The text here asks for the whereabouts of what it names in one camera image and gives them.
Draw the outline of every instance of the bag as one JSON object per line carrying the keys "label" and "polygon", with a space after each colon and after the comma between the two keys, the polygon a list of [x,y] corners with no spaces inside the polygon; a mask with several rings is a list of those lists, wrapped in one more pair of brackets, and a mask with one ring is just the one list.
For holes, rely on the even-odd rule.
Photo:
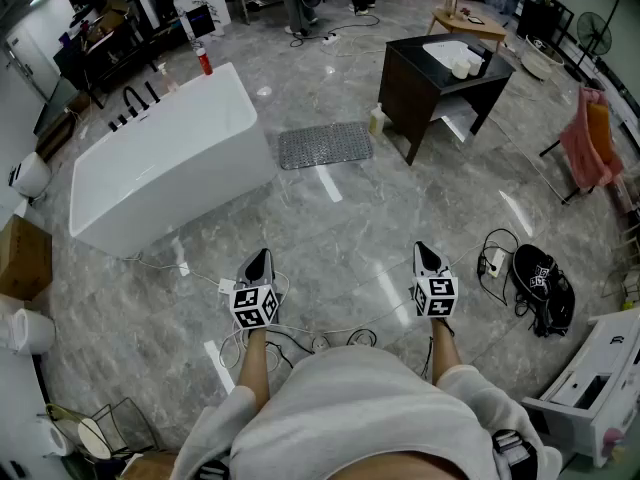
{"label": "bag", "polygon": [[[521,245],[513,254],[512,272],[518,290],[516,314],[524,316],[527,311],[534,311],[537,336],[564,336],[573,319],[576,298],[553,257],[534,245]],[[518,312],[518,307],[523,306],[525,311]]]}

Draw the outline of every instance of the gray mat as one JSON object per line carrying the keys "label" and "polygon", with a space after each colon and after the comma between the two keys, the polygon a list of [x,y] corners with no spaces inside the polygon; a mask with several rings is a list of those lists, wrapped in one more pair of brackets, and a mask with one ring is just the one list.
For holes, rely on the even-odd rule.
{"label": "gray mat", "polygon": [[280,165],[298,169],[312,165],[371,158],[373,150],[364,123],[334,123],[280,135]]}

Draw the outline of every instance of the door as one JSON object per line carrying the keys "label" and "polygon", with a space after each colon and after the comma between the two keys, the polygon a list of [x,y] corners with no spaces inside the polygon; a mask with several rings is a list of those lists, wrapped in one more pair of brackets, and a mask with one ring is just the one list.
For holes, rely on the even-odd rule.
{"label": "door", "polygon": [[42,95],[49,100],[55,91],[60,75],[38,48],[29,32],[19,27],[7,36],[7,43],[25,74],[33,80]]}

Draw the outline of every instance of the white cube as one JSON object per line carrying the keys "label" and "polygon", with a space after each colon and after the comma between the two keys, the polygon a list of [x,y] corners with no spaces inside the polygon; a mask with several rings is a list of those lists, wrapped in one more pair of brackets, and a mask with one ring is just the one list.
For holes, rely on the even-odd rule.
{"label": "white cube", "polygon": [[416,277],[413,282],[418,316],[446,318],[453,314],[458,300],[457,277]]}
{"label": "white cube", "polygon": [[271,285],[234,290],[229,297],[231,313],[241,329],[268,326],[278,309],[278,299]]}

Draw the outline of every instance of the gray marble floor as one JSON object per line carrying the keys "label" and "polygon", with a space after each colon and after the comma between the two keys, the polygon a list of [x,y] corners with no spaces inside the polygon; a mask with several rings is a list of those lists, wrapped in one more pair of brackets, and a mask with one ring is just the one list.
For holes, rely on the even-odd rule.
{"label": "gray marble floor", "polygon": [[[322,4],[318,28],[373,21],[354,18],[347,4]],[[339,54],[376,50],[385,40],[423,34],[436,5],[435,0],[377,4],[380,24],[343,29],[348,40],[338,45]],[[284,9],[274,7],[251,26],[234,22],[208,48],[214,66],[235,65],[274,158],[283,130],[366,120],[377,101],[384,56],[336,57],[321,51],[318,41],[290,48],[291,37],[282,30],[285,20]],[[351,43],[362,34],[376,36]],[[520,47],[511,35],[509,44]],[[514,314],[511,285],[509,307],[484,293],[475,276],[477,250],[454,266],[460,299],[451,325],[464,361],[516,398],[538,393],[581,344],[588,317],[617,309],[619,301],[601,299],[600,290],[614,264],[611,245],[617,241],[618,218],[600,188],[561,206],[520,152],[533,159],[560,193],[573,189],[561,148],[544,159],[537,153],[556,140],[573,115],[576,84],[558,73],[543,85],[524,73],[507,49],[503,55],[517,72],[476,137],[462,143],[441,121],[435,122],[408,167],[392,144],[402,139],[386,129],[372,140],[373,158],[326,167],[340,201],[331,199],[316,168],[281,170],[266,186],[148,247],[145,261],[165,265],[183,257],[191,269],[219,279],[234,276],[246,256],[268,246],[276,269],[291,280],[281,324],[329,331],[389,314],[367,327],[377,333],[379,347],[420,372],[431,330],[415,316],[410,301],[412,244],[418,239],[432,243],[454,261],[490,230],[506,227],[521,242],[534,242],[553,254],[572,282],[577,304],[569,333],[536,338],[529,330],[532,315]],[[164,54],[162,60],[180,83],[200,73],[187,47]],[[130,84],[142,94],[145,80],[161,87],[160,77],[148,68]],[[264,86],[272,93],[257,95]],[[53,234],[54,281],[34,306],[55,320],[58,331],[55,346],[44,357],[44,376],[52,399],[76,410],[93,412],[131,396],[164,443],[178,447],[202,408],[219,404],[226,395],[203,345],[212,341],[219,348],[229,334],[226,301],[205,280],[111,258],[72,240],[68,231],[74,161],[108,131],[107,121],[124,110],[120,91],[114,91],[104,111],[92,106],[82,115],[74,138],[52,160],[55,177],[48,197],[38,203]],[[614,138],[625,164],[635,164],[627,139],[618,130]],[[496,238],[511,247],[508,237]],[[491,288],[499,291],[502,280],[491,281]],[[293,334],[310,345],[305,333]],[[329,339],[339,345],[349,334],[332,333]],[[305,355],[284,338],[274,335],[273,341],[282,344],[293,362]],[[234,354],[233,346],[225,347],[227,362]],[[231,378],[237,373],[237,367],[232,369]],[[271,373],[274,390],[288,374],[285,363]]]}

